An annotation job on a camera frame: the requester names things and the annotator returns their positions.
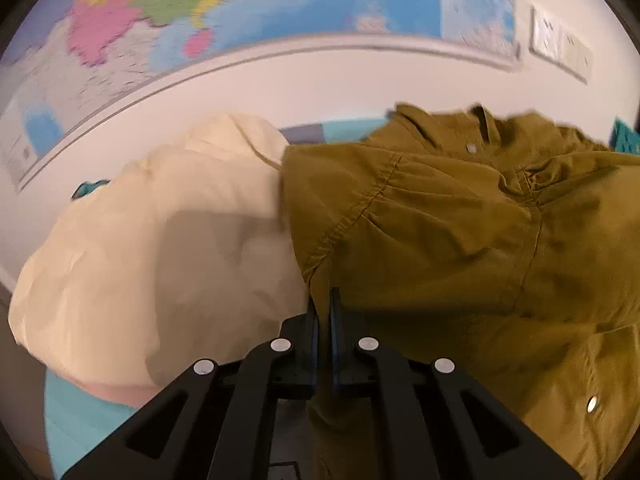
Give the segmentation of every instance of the wall socket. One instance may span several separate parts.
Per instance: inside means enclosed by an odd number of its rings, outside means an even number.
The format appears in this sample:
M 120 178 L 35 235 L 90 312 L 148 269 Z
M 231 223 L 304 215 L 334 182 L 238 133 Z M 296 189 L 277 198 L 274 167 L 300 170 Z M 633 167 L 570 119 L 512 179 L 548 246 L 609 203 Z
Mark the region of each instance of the wall socket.
M 593 52 L 558 19 L 532 8 L 531 51 L 588 83 L 593 73 Z

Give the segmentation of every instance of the map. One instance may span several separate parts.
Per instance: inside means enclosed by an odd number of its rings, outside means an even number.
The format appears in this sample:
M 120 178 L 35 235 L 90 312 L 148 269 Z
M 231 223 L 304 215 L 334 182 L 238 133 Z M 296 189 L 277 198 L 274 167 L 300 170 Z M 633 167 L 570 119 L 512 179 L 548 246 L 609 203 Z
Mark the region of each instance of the map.
M 105 105 L 229 49 L 337 32 L 511 57 L 514 0 L 39 0 L 0 58 L 0 159 L 16 184 Z

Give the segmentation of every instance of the shirt button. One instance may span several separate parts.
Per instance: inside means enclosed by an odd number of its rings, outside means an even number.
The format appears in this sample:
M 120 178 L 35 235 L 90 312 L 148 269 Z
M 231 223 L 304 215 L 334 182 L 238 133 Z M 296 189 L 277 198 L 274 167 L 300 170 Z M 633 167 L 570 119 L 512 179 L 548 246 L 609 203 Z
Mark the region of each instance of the shirt button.
M 596 396 L 591 397 L 591 399 L 589 399 L 589 403 L 587 404 L 587 413 L 591 413 L 593 410 L 595 410 L 597 405 L 598 405 L 598 397 Z

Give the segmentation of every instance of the wrinkled fabric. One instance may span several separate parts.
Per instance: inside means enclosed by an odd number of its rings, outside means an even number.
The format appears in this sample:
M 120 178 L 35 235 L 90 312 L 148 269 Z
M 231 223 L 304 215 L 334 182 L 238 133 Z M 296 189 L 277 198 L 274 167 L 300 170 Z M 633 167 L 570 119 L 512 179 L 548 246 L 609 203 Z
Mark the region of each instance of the wrinkled fabric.
M 399 105 L 364 142 L 283 164 L 325 345 L 338 286 L 372 336 L 453 359 L 585 479 L 606 475 L 640 423 L 640 158 L 537 114 Z M 377 478 L 368 406 L 328 380 L 310 407 L 318 470 Z
M 200 358 L 235 361 L 306 310 L 282 207 L 287 141 L 219 116 L 67 205 L 25 264 L 16 341 L 105 400 L 139 406 Z

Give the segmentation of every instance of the cream colored cloth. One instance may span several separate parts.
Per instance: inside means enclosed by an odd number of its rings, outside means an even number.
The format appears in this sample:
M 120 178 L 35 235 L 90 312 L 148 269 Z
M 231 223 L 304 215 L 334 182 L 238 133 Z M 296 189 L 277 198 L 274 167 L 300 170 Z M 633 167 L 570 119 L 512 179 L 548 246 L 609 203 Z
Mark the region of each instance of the cream colored cloth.
M 286 146 L 264 120 L 220 116 L 69 204 L 18 279 L 16 341 L 85 390 L 139 405 L 199 358 L 231 362 L 276 337 L 306 310 Z

